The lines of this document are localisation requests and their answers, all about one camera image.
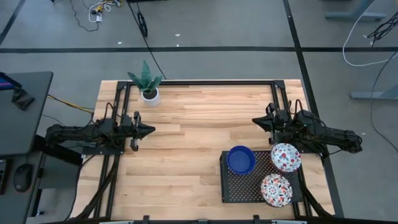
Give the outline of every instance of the black table leg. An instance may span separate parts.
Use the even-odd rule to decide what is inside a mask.
[[[36,217],[38,215],[39,202],[42,196],[42,191],[42,189],[37,189],[36,195],[33,198],[34,203],[32,207],[32,212],[29,214],[31,217]]]
[[[76,166],[80,166],[83,162],[80,153],[77,153],[60,145],[49,147],[42,136],[36,135],[33,149],[42,151],[48,156],[55,157]]]

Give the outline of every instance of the white cable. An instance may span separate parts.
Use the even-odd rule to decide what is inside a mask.
[[[346,47],[346,44],[347,44],[349,38],[351,37],[351,34],[353,33],[353,30],[354,30],[356,24],[359,22],[359,20],[362,18],[362,16],[365,14],[365,12],[373,5],[373,3],[374,3],[374,2],[372,2],[372,4],[371,4],[367,9],[365,9],[365,11],[362,13],[362,15],[356,20],[356,22],[354,23],[353,28],[351,29],[351,31],[350,31],[349,34],[348,34],[348,37],[347,37],[347,39],[346,39],[346,42],[345,42],[344,45],[343,45],[343,57],[344,57],[344,61],[346,61],[348,65],[351,65],[351,66],[354,66],[354,67],[365,67],[365,66],[368,66],[368,65],[375,65],[375,64],[379,64],[379,63],[384,63],[384,62],[387,62],[387,61],[389,60],[389,59],[385,59],[385,60],[380,61],[380,62],[371,62],[371,63],[366,63],[366,64],[363,64],[363,65],[356,65],[356,64],[353,64],[353,63],[351,63],[351,62],[349,62],[349,61],[347,60],[346,54],[345,54],[345,51],[344,51],[344,49],[345,49],[345,47]]]
[[[90,22],[97,22],[97,20],[95,20],[95,21],[92,21],[92,20],[91,20],[91,10],[92,10],[95,6],[98,6],[98,5],[102,4],[103,2],[104,2],[103,0],[99,0],[99,2],[98,2],[97,4],[92,5],[92,6],[88,9],[88,20],[89,20]],[[116,4],[115,4],[115,3],[110,3],[110,2],[105,3],[105,4],[104,4],[104,9],[105,9],[105,11],[111,12],[111,10],[112,10],[111,6],[112,6],[112,5],[116,5]]]

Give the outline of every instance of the monitor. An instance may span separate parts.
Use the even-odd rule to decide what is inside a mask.
[[[22,87],[17,81],[8,77],[5,73],[0,72],[0,91],[1,90],[15,90]]]

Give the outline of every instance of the white pot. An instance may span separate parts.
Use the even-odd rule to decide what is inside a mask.
[[[145,104],[147,106],[154,107],[154,106],[157,106],[160,103],[160,95],[159,95],[159,90],[157,88],[156,88],[156,96],[155,96],[155,98],[150,99],[150,100],[146,99],[144,97],[144,92],[141,92],[141,96],[142,96],[142,99],[144,99]]]

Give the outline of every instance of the computer mouse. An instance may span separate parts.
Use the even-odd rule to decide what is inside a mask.
[[[20,165],[14,173],[14,188],[18,192],[25,192],[32,183],[33,166],[30,164]]]

